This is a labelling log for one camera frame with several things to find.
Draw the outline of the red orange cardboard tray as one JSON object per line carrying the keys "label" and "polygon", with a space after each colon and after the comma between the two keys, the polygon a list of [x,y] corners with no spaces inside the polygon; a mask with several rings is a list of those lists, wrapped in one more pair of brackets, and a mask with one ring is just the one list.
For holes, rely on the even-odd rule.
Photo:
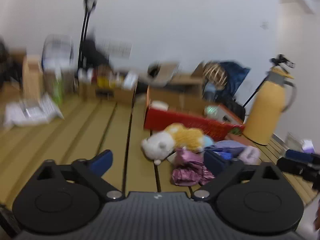
{"label": "red orange cardboard tray", "polygon": [[223,140],[229,133],[241,134],[245,125],[224,105],[217,105],[217,117],[210,119],[204,110],[213,103],[187,93],[149,87],[146,93],[144,128],[158,132],[173,123],[199,128],[213,140]]}

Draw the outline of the woven rattan ball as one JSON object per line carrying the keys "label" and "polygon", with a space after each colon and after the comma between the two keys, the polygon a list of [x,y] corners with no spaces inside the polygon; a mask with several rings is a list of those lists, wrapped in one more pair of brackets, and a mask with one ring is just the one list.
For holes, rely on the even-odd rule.
{"label": "woven rattan ball", "polygon": [[227,85],[228,75],[217,62],[207,62],[203,68],[203,77],[212,83],[217,90],[223,90]]}

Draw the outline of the dark blue jacket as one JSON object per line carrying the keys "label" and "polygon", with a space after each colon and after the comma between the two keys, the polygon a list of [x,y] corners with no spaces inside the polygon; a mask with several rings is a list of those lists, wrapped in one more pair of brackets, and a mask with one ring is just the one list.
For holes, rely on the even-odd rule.
{"label": "dark blue jacket", "polygon": [[219,63],[227,72],[228,81],[223,90],[217,90],[216,87],[207,81],[203,89],[203,98],[207,101],[223,103],[224,105],[235,101],[235,94],[249,72],[250,68],[243,67],[234,61],[222,61]]}

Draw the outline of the clear plastic container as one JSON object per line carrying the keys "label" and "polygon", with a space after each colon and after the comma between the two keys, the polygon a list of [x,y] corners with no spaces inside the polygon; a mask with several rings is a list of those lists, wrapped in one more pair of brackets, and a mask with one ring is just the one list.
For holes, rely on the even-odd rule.
{"label": "clear plastic container", "polygon": [[284,141],[284,151],[294,150],[303,152],[303,140],[293,133],[288,132]]}

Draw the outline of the lilac fluffy towel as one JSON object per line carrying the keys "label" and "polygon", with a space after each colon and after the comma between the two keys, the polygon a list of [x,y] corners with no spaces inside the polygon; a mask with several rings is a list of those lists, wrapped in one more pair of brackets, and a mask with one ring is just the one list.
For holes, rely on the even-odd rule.
{"label": "lilac fluffy towel", "polygon": [[247,146],[239,155],[238,159],[246,165],[257,165],[260,157],[260,151],[253,146]]}

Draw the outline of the large open cardboard box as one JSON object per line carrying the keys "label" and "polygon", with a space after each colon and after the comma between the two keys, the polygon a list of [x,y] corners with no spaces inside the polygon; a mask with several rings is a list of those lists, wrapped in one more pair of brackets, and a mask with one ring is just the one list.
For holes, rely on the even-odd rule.
{"label": "large open cardboard box", "polygon": [[183,72],[175,61],[156,62],[149,65],[146,74],[150,103],[166,104],[166,109],[189,111],[191,105],[202,100],[204,63],[193,71]]}

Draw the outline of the light blue plush toy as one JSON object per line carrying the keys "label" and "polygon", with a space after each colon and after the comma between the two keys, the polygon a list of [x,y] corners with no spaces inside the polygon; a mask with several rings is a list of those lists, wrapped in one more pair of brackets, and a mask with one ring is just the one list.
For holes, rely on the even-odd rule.
{"label": "light blue plush toy", "polygon": [[208,136],[208,135],[204,135],[203,136],[203,146],[204,146],[204,148],[210,147],[210,146],[212,146],[214,144],[215,144],[215,142],[210,136]]}

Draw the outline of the white yellow plush dog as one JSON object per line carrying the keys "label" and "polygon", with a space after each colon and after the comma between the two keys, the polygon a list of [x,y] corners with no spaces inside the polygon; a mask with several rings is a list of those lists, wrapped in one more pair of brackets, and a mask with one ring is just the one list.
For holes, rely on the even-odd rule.
{"label": "white yellow plush dog", "polygon": [[171,124],[141,142],[143,153],[155,165],[160,165],[176,149],[185,148],[200,153],[204,145],[204,133],[201,129],[186,128],[179,123]]}

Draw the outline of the small brown cardboard box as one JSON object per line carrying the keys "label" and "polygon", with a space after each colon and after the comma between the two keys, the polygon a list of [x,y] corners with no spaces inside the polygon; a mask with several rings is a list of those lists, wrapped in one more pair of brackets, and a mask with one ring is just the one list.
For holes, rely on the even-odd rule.
{"label": "small brown cardboard box", "polygon": [[98,72],[93,69],[78,70],[79,95],[84,100],[100,99],[131,105],[135,98],[138,75]]}

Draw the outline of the yellow thermos jug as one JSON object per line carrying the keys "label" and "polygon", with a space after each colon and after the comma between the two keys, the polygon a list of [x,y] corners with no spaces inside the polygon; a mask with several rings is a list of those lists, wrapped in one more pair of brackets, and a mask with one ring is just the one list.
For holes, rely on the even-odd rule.
{"label": "yellow thermos jug", "polygon": [[245,122],[243,135],[252,142],[266,146],[272,138],[281,111],[288,104],[292,88],[266,81],[254,96],[254,102]]}

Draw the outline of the white paper sheets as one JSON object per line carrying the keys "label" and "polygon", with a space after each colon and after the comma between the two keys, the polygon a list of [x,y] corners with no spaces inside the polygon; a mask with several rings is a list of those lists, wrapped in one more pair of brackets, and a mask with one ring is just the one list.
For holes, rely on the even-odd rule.
{"label": "white paper sheets", "polygon": [[58,105],[49,94],[40,100],[23,99],[6,105],[3,126],[11,129],[14,126],[37,126],[50,123],[53,119],[64,119]]}

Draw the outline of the pink satin bow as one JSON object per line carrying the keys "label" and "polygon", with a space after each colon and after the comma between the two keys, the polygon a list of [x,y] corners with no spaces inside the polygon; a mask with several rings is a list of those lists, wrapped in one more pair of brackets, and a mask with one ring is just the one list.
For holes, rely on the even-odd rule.
{"label": "pink satin bow", "polygon": [[171,180],[177,186],[205,185],[215,176],[204,165],[203,155],[178,149],[174,157]]}

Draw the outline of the purple knitted pouch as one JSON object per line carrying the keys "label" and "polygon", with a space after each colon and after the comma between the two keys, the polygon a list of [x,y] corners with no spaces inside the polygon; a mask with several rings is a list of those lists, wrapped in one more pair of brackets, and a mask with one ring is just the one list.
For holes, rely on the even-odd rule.
{"label": "purple knitted pouch", "polygon": [[246,145],[234,140],[222,140],[204,149],[205,153],[217,153],[223,159],[231,160],[237,158],[245,149]]}

